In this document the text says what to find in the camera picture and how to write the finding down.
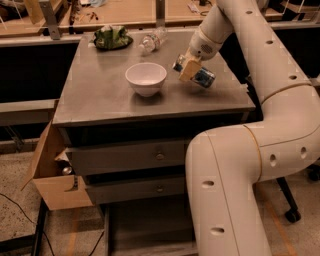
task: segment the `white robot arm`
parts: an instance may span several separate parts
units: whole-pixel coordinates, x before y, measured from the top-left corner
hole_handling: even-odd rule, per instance
[[[182,80],[232,32],[264,120],[208,130],[191,141],[186,175],[192,218],[201,256],[271,256],[252,185],[296,173],[319,158],[320,99],[256,0],[216,0],[190,42]]]

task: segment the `gray table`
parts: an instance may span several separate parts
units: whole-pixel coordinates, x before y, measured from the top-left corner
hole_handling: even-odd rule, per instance
[[[142,57],[138,44],[145,32],[131,33],[134,43],[126,49],[99,51],[88,47],[92,36],[80,41],[53,124],[59,127],[100,125],[142,119],[163,119],[219,113],[247,112],[254,104],[220,55],[204,66],[217,76],[210,89],[178,80],[172,65],[188,48],[193,30],[170,30],[161,49]],[[161,93],[152,98],[135,94],[125,71],[139,62],[163,65],[168,76]]]
[[[53,125],[60,128],[75,172],[95,204],[183,193],[183,184],[176,184],[184,180],[188,142],[203,130],[245,121],[255,108],[219,54],[203,63],[217,77],[209,89],[178,80],[172,65],[187,50],[193,30],[171,29],[160,50],[141,56],[138,44],[145,33],[132,32],[134,42],[115,51],[90,47],[92,35],[84,36],[54,115]],[[125,71],[138,62],[167,69],[160,93],[143,98],[130,88]],[[182,168],[176,173],[173,166]],[[155,176],[164,179],[161,184]],[[139,182],[131,182],[137,177]],[[118,183],[110,184],[114,179]]]

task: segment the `floor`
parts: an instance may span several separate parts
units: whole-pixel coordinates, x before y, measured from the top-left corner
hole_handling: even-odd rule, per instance
[[[23,191],[19,189],[32,155],[32,151],[0,154],[0,241],[35,230],[35,225],[7,199],[18,203],[32,222],[37,221],[41,198],[36,188],[30,183]],[[320,182],[310,181],[307,172],[287,178],[302,215],[295,224],[284,217],[289,206],[278,184],[268,181],[257,186],[256,199],[274,256],[319,255]],[[197,255],[185,196],[115,204],[110,215],[112,256]],[[104,223],[95,207],[51,211],[45,223],[54,255],[104,255],[103,231]],[[30,255],[28,250],[0,255]],[[41,255],[53,255],[45,238]]]

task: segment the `open cardboard box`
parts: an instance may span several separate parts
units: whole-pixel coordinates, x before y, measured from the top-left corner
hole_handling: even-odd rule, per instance
[[[83,179],[79,176],[78,188],[72,189],[74,175],[62,176],[55,157],[64,149],[59,130],[50,122],[40,136],[21,189],[32,180],[50,210],[92,206]]]

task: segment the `black cable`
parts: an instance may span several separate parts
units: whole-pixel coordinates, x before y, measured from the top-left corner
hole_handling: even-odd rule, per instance
[[[3,196],[3,197],[5,197],[5,198],[6,198],[7,200],[9,200],[11,203],[13,203],[13,204],[15,204],[16,206],[18,206],[18,208],[19,208],[20,211],[23,213],[23,215],[24,215],[32,224],[38,226],[37,223],[35,223],[34,221],[32,221],[32,220],[27,216],[27,214],[24,212],[24,210],[21,208],[21,206],[20,206],[18,203],[16,203],[16,202],[13,201],[11,198],[7,197],[6,195],[4,195],[4,194],[2,194],[2,193],[0,193],[0,195]],[[50,247],[50,251],[51,251],[51,253],[52,253],[52,256],[54,256],[54,253],[53,253],[53,250],[52,250],[52,247],[51,247],[51,243],[50,243],[50,241],[49,241],[49,238],[48,238],[47,234],[44,232],[44,230],[42,230],[42,232],[43,232],[45,238],[47,239],[47,242],[48,242],[48,244],[49,244],[49,247]]]
[[[97,241],[96,245],[93,247],[93,250],[92,250],[92,252],[89,254],[89,256],[91,256],[91,255],[94,253],[94,251],[96,250],[96,248],[97,248],[97,246],[98,246],[98,244],[99,244],[99,242],[100,242],[101,238],[103,237],[103,235],[104,235],[104,231],[102,231],[102,233],[101,233],[101,235],[100,235],[100,237],[99,237],[99,239],[98,239],[98,241]]]
[[[38,225],[37,223],[35,223],[34,221],[32,221],[32,220],[27,216],[27,214],[24,212],[24,210],[21,208],[21,206],[20,206],[18,203],[16,203],[16,202],[13,201],[11,198],[7,197],[6,195],[4,195],[4,194],[2,194],[2,193],[0,193],[0,195],[3,196],[3,197],[5,197],[5,198],[6,198],[7,200],[9,200],[11,203],[13,203],[13,204],[15,204],[16,206],[18,206],[18,208],[19,208],[20,211],[23,213],[23,215],[24,215],[32,224],[34,224],[34,225],[36,225],[36,226]],[[44,230],[42,230],[42,232],[43,232],[45,238],[47,239],[47,242],[48,242],[48,245],[49,245],[49,248],[50,248],[50,251],[51,251],[52,256],[55,256],[55,255],[54,255],[54,252],[53,252],[53,250],[52,250],[52,246],[51,246],[51,243],[50,243],[50,240],[49,240],[47,234],[44,232]],[[95,244],[92,252],[89,254],[89,256],[93,255],[93,253],[94,253],[94,251],[96,250],[96,248],[97,248],[97,246],[98,246],[101,238],[103,237],[103,235],[104,235],[104,231],[101,233],[98,241],[96,242],[96,244]]]

